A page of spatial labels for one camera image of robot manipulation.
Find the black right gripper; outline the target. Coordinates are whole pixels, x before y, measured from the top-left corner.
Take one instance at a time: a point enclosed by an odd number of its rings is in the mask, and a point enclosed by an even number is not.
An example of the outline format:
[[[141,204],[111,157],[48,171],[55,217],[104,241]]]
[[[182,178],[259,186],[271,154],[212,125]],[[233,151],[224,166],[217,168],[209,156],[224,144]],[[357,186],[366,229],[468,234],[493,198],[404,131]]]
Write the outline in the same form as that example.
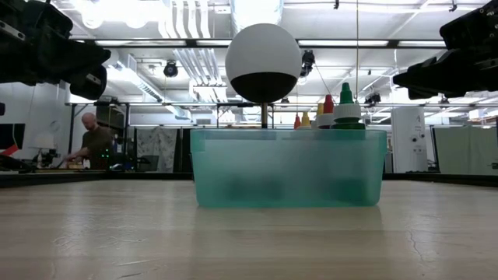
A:
[[[472,91],[498,91],[498,0],[440,28],[448,51],[409,66],[393,77],[408,90],[410,100],[439,93],[463,96]]]

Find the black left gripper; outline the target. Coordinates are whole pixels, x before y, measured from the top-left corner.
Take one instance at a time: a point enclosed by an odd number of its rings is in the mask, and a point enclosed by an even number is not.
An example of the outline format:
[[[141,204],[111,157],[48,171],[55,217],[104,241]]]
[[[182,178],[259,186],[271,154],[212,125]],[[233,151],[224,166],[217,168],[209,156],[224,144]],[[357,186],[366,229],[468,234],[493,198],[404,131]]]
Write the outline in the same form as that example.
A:
[[[0,0],[0,83],[70,83],[70,92],[98,100],[107,87],[103,63],[111,52],[85,42],[67,40],[73,23],[51,0]],[[61,69],[58,77],[40,63],[43,51],[57,38]]]

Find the large green-capped dye bottle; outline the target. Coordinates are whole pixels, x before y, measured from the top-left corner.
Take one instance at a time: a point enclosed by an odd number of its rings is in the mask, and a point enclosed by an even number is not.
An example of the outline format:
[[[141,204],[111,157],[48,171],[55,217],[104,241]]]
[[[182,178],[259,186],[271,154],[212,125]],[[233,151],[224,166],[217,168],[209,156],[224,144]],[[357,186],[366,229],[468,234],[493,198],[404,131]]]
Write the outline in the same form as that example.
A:
[[[361,107],[353,99],[352,91],[347,82],[342,84],[339,102],[334,107],[333,129],[365,130],[365,124],[361,123]]]

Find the large red-capped dye bottle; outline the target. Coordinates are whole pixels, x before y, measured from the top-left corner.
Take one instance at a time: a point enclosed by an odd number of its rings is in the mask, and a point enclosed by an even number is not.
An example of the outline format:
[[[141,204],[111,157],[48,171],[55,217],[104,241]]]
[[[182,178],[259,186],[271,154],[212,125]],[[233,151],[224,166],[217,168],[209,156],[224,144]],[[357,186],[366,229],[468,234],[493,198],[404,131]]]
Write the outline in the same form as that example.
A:
[[[334,102],[331,94],[325,97],[322,111],[317,115],[316,122],[319,129],[339,129],[335,120]]]

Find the black shelving rack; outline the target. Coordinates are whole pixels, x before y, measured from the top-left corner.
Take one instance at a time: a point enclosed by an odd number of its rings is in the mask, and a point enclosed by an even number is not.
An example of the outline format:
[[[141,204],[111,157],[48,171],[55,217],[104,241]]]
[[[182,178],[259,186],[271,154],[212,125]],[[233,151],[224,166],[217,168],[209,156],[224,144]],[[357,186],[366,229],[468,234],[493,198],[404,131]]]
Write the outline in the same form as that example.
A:
[[[82,137],[86,132],[82,124],[82,115],[84,113],[93,113],[96,115],[98,125],[109,128],[114,136],[110,166],[105,170],[120,172],[132,167],[131,156],[133,153],[129,151],[132,147],[130,143],[131,132],[129,131],[129,105],[95,102],[67,103],[66,106],[70,108],[68,154],[77,152],[81,148]],[[82,162],[66,163],[73,166],[79,164],[84,169],[90,169],[88,159]]]

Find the white cylindrical column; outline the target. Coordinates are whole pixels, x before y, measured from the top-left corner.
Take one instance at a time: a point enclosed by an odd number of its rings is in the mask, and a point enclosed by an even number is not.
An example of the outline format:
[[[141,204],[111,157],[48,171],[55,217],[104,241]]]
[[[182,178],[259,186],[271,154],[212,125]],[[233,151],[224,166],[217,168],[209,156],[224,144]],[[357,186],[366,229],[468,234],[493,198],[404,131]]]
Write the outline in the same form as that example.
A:
[[[391,112],[395,173],[428,170],[426,127],[421,107],[399,107]]]

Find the person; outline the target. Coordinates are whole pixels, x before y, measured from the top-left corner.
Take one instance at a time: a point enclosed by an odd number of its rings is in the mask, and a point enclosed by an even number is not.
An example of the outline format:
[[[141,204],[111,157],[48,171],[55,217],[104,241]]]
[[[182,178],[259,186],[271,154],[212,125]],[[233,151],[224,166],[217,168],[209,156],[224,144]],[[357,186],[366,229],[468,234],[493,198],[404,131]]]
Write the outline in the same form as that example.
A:
[[[114,136],[109,128],[98,125],[96,115],[84,113],[82,124],[86,132],[82,137],[81,148],[66,156],[66,162],[89,160],[91,170],[105,170],[110,166]]]

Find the grey partition panel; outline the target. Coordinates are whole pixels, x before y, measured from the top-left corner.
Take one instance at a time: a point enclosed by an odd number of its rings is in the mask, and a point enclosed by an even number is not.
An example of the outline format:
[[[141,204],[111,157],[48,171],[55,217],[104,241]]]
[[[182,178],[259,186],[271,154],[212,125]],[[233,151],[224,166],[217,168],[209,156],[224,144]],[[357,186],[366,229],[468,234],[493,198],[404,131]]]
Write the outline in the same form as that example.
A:
[[[437,162],[444,174],[498,176],[496,128],[435,128]]]

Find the grey patterned sheet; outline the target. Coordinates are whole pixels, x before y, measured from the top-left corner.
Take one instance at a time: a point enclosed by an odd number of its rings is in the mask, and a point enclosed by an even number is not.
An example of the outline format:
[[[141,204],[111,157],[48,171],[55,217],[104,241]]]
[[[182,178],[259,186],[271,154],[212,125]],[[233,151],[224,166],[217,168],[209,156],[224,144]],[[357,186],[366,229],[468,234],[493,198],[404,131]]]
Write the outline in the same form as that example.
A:
[[[156,156],[155,171],[172,173],[177,142],[177,129],[163,127],[137,130],[137,156]]]

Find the teal translucent plastic bin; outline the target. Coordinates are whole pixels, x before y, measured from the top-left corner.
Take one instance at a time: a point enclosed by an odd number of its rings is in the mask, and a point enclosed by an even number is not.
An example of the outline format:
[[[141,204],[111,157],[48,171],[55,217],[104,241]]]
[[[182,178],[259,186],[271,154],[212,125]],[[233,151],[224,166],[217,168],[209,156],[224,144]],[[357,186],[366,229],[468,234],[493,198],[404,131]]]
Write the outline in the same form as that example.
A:
[[[387,133],[194,129],[197,202],[212,208],[375,206]]]

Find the white globe table lamp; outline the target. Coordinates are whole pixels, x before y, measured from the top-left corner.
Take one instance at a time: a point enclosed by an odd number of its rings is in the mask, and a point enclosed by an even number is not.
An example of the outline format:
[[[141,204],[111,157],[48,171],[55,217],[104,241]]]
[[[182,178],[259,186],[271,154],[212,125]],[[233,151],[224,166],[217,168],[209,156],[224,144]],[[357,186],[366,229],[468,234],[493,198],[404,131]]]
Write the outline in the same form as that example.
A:
[[[281,26],[258,23],[242,29],[227,48],[226,77],[233,90],[261,106],[268,127],[268,105],[287,96],[302,67],[296,39]]]

